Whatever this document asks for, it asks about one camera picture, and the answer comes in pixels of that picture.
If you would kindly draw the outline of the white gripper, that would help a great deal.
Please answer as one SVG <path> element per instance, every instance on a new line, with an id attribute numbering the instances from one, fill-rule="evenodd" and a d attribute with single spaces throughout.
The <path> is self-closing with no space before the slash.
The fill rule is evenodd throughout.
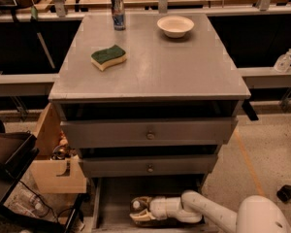
<path id="1" fill-rule="evenodd" d="M 135 203 L 149 203 L 149 211 L 147 209 L 138 213 L 131 213 L 130 217 L 135 221 L 151 221 L 151 220 L 163 220 L 167 218 L 180 219 L 183 211 L 181 200 L 179 197 L 163 197 L 157 196 L 152 200 L 150 196 L 139 196 L 134 198 L 131 202 Z"/>

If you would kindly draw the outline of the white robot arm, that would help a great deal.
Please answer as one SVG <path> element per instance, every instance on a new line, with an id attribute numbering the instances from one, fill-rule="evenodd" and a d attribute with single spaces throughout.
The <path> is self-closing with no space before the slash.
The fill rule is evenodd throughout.
<path id="1" fill-rule="evenodd" d="M 193 190 L 184 191 L 180 197 L 141 196 L 131 201 L 130 217 L 136 223 L 168 218 L 197 223 L 202 216 L 225 233 L 291 233 L 280 208 L 259 195 L 244 199 L 236 212 Z"/>

